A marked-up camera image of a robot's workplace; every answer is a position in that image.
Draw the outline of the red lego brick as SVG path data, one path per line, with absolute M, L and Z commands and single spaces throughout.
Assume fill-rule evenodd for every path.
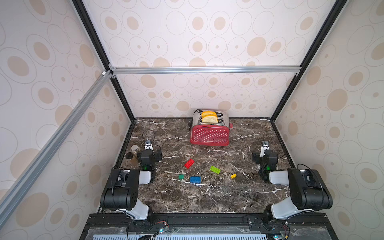
M 193 159 L 189 159 L 189 160 L 185 163 L 184 167 L 185 167 L 186 169 L 189 169 L 194 163 L 195 163 L 195 161 L 194 161 Z

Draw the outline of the blue lego brick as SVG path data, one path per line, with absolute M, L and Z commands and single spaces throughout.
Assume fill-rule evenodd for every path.
M 190 177 L 190 183 L 192 184 L 201 184 L 202 179 L 201 177 Z

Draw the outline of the lime green lego brick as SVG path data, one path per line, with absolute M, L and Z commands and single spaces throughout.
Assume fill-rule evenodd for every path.
M 216 168 L 214 166 L 211 166 L 210 167 L 210 171 L 212 171 L 213 173 L 216 173 L 216 174 L 220 174 L 221 170 L 219 168 Z

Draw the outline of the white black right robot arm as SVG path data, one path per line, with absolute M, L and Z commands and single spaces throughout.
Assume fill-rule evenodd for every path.
M 264 182 L 285 185 L 290 190 L 289 197 L 266 207 L 262 218 L 264 224 L 288 220 L 301 213 L 330 209 L 333 206 L 333 197 L 317 170 L 305 167 L 304 170 L 289 168 L 277 171 L 278 158 L 276 152 L 268 149 L 252 154 L 252 161 L 261 167 L 259 175 Z

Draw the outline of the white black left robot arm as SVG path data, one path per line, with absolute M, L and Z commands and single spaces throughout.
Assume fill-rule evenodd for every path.
M 154 182 L 156 163 L 162 160 L 162 150 L 154 151 L 152 146 L 148 146 L 140 153 L 128 152 L 126 158 L 133 160 L 137 167 L 111 169 L 101 195 L 101 207 L 122 212 L 136 221 L 144 221 L 150 215 L 150 207 L 139 200 L 139 186 Z

